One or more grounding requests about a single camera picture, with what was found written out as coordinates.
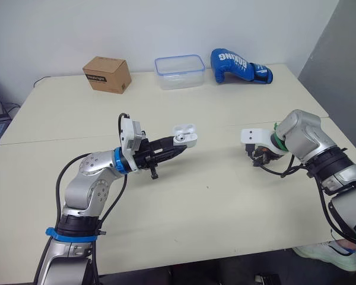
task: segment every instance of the green ring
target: green ring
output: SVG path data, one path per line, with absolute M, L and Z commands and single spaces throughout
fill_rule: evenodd
M 282 143 L 282 141 L 277 137 L 277 133 L 274 132 L 274 138 L 275 141 L 277 142 L 278 146 L 280 147 L 281 150 L 283 151 L 288 151 L 288 149 L 286 148 L 286 146 Z

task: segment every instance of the blue ring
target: blue ring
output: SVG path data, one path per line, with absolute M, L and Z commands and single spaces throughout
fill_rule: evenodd
M 95 240 L 97 240 L 97 236 L 79 236 L 79 237 L 62 236 L 57 234 L 53 227 L 48 227 L 46 229 L 46 235 L 52 236 L 54 239 L 60 242 L 94 242 Z
M 124 165 L 121 162 L 121 158 L 120 158 L 120 150 L 121 147 L 117 147 L 115 149 L 115 168 L 118 172 L 120 172 L 121 174 L 127 174 L 127 171 L 125 170 Z

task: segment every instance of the plastic food container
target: plastic food container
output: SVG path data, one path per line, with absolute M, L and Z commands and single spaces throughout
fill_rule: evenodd
M 205 66 L 199 55 L 156 58 L 154 63 L 158 83 L 163 90 L 203 84 Z

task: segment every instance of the blue lid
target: blue lid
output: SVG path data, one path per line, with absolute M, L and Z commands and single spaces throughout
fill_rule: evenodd
M 204 71 L 205 66 L 199 55 L 180 55 L 168 58 L 156 58 L 155 70 L 158 75 L 185 74 Z

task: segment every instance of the blue boxing glove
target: blue boxing glove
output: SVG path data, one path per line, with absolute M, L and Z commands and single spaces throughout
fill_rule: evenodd
M 261 84 L 267 84 L 273 80 L 273 73 L 269 68 L 247 62 L 228 49 L 214 49 L 212 51 L 211 68 L 217 83 L 224 81 L 225 72 L 231 72 L 241 79 Z

